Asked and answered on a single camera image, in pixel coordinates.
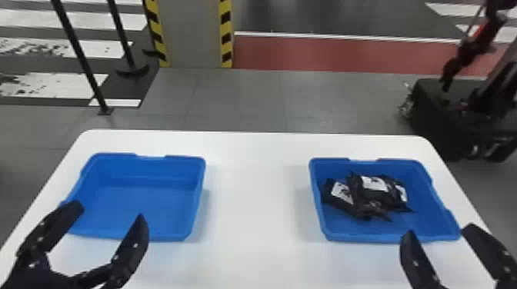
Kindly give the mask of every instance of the blue plastic tray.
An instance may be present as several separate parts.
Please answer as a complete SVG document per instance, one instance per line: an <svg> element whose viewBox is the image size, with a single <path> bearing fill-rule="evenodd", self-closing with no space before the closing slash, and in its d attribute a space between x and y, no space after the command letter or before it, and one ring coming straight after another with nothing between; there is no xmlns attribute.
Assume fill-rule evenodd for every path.
<svg viewBox="0 0 517 289"><path fill-rule="evenodd" d="M192 232L204 173L202 158L95 154L64 200L85 207L69 232L122 239L142 213L151 241L183 241Z"/></svg>
<svg viewBox="0 0 517 289"><path fill-rule="evenodd" d="M460 238L460 229L432 186L431 177L422 164L413 160L379 159L351 161L347 158L313 158L309 162L312 191L323 234L330 241L399 243L408 230L419 240L451 241ZM389 213L393 222L380 218L358 220L321 200L320 188L327 178L345 180L350 172L385 174L402 181L408 193L408 206L415 213Z"/></svg>

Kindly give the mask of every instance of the crosswalk marking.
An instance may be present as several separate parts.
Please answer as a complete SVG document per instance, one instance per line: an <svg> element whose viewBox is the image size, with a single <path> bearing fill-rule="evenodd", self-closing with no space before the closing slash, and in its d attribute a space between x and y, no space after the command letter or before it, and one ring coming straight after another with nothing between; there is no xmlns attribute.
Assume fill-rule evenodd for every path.
<svg viewBox="0 0 517 289"><path fill-rule="evenodd" d="M472 4L446 4L446 3L425 3L430 9L441 16L473 17L479 9L479 5ZM509 11L508 17L517 18L517 9Z"/></svg>
<svg viewBox="0 0 517 289"><path fill-rule="evenodd" d="M68 12L76 29L115 30L109 13ZM125 30L141 31L146 25L144 15L121 13ZM54 11L0 9L0 26L29 28L62 28Z"/></svg>
<svg viewBox="0 0 517 289"><path fill-rule="evenodd" d="M81 40L87 58L121 58L124 50L113 40ZM5 38L0 37L0 56L55 56L76 58L67 39Z"/></svg>
<svg viewBox="0 0 517 289"><path fill-rule="evenodd" d="M114 108L137 108L142 102L141 99L119 99L119 98L106 98L106 104ZM98 100L93 98L88 106L99 106Z"/></svg>
<svg viewBox="0 0 517 289"><path fill-rule="evenodd" d="M96 74L98 84L108 77ZM26 75L0 74L0 95L22 98L90 99L92 90L82 73L34 73Z"/></svg>
<svg viewBox="0 0 517 289"><path fill-rule="evenodd" d="M458 24L456 26L461 31L466 31L468 28L468 25ZM474 35L475 31L478 29L479 25L472 26L472 29L470 31L470 36ZM501 30L499 30L499 33L494 39L494 42L498 43L511 43L515 40L517 37L517 27L502 27Z"/></svg>
<svg viewBox="0 0 517 289"><path fill-rule="evenodd" d="M48 3L49 0L11 0L13 2L45 2ZM79 4L106 4L106 0L61 0L63 3L79 3ZM131 5L131 6L140 6L142 5L142 0L115 0L117 5Z"/></svg>

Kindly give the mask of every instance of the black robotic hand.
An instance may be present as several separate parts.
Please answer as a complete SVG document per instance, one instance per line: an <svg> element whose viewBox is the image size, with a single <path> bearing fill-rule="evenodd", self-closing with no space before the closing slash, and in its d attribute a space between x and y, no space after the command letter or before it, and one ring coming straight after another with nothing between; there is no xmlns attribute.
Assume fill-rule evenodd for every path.
<svg viewBox="0 0 517 289"><path fill-rule="evenodd" d="M517 262L501 242L474 224L463 228L462 235L492 279L496 281L495 289L517 288ZM413 231L408 231L402 236L400 263L412 288L446 288L442 285Z"/></svg>
<svg viewBox="0 0 517 289"><path fill-rule="evenodd" d="M147 222L141 214L108 264L71 277L51 269L47 253L83 211L81 203L73 201L48 214L18 249L15 265L0 289L87 289L101 284L101 289L123 287L135 273L149 244Z"/></svg>

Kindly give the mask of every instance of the gray floor tile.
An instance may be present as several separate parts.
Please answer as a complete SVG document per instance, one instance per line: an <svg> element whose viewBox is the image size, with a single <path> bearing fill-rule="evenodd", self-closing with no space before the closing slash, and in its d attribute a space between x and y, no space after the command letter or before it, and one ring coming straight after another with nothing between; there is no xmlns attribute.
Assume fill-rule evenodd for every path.
<svg viewBox="0 0 517 289"><path fill-rule="evenodd" d="M0 106L0 145L18 148L58 148L84 108Z"/></svg>
<svg viewBox="0 0 517 289"><path fill-rule="evenodd" d="M65 150L2 148L0 154L0 244L38 195Z"/></svg>
<svg viewBox="0 0 517 289"><path fill-rule="evenodd" d="M302 75L303 81L294 75ZM407 95L394 75L305 72L290 75L284 85L285 116L322 117L352 111L396 110Z"/></svg>
<svg viewBox="0 0 517 289"><path fill-rule="evenodd" d="M184 129L189 131L287 131L283 117L267 115L188 115Z"/></svg>
<svg viewBox="0 0 517 289"><path fill-rule="evenodd" d="M189 104L194 115L284 115L278 74L205 70Z"/></svg>
<svg viewBox="0 0 517 289"><path fill-rule="evenodd" d="M185 122L185 115L97 115L94 108L87 109L81 116L80 122L59 142L60 148L69 148L75 139L84 131L95 128L110 129L150 129L150 130L180 130Z"/></svg>
<svg viewBox="0 0 517 289"><path fill-rule="evenodd" d="M440 75L395 75L400 81L403 81L413 87L417 80L420 78L440 78ZM464 76L459 75L456 76L455 79L478 79L483 80L485 77L479 77L479 76Z"/></svg>
<svg viewBox="0 0 517 289"><path fill-rule="evenodd" d="M160 69L138 111L144 115L186 114L198 78L196 71Z"/></svg>
<svg viewBox="0 0 517 289"><path fill-rule="evenodd" d="M287 128L292 132L410 135L409 125L396 111L343 112L306 118L286 118Z"/></svg>

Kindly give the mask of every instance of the white stripe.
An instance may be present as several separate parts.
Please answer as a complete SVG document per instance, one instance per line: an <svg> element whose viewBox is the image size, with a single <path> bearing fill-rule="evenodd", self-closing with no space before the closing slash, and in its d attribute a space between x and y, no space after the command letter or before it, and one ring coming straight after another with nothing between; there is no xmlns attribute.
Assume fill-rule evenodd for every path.
<svg viewBox="0 0 517 289"><path fill-rule="evenodd" d="M77 29L115 30L109 13L68 12L70 22ZM121 13L125 30L142 30L146 25L144 15ZM0 9L0 26L31 28L62 28L54 11Z"/></svg>
<svg viewBox="0 0 517 289"><path fill-rule="evenodd" d="M48 0L11 0L14 2L46 2ZM85 4L106 4L106 0L61 0L63 3L85 3ZM117 5L131 5L131 6L140 6L142 5L142 0L115 0Z"/></svg>
<svg viewBox="0 0 517 289"><path fill-rule="evenodd" d="M458 24L456 26L461 31L466 31L468 28L468 25ZM472 26L472 29L470 30L470 36L474 35L475 31L479 28L479 25ZM517 27L502 27L501 30L499 30L499 33L494 39L494 42L498 43L511 43L517 38Z"/></svg>
<svg viewBox="0 0 517 289"><path fill-rule="evenodd" d="M446 4L446 3L425 3L441 16L462 16L472 17L479 9L479 5L471 4ZM508 17L517 18L517 9L508 12Z"/></svg>
<svg viewBox="0 0 517 289"><path fill-rule="evenodd" d="M314 39L343 39L343 40L373 40L383 42L428 42L428 43L458 43L459 39L452 38L420 38L396 36L367 36L367 35L332 35L312 33L278 33L278 32L235 32L237 36L277 37L277 38L314 38Z"/></svg>
<svg viewBox="0 0 517 289"><path fill-rule="evenodd" d="M121 58L124 50L113 40L81 40L87 58ZM67 39L4 38L0 37L0 56L34 55L76 58Z"/></svg>
<svg viewBox="0 0 517 289"><path fill-rule="evenodd" d="M108 75L95 75L98 85L107 77ZM0 95L21 98L90 99L92 90L84 74L29 72L26 75L0 74Z"/></svg>
<svg viewBox="0 0 517 289"><path fill-rule="evenodd" d="M137 108L142 102L141 99L117 99L117 98L106 98L106 104L115 108ZM89 106L98 106L97 99L93 98L90 101Z"/></svg>

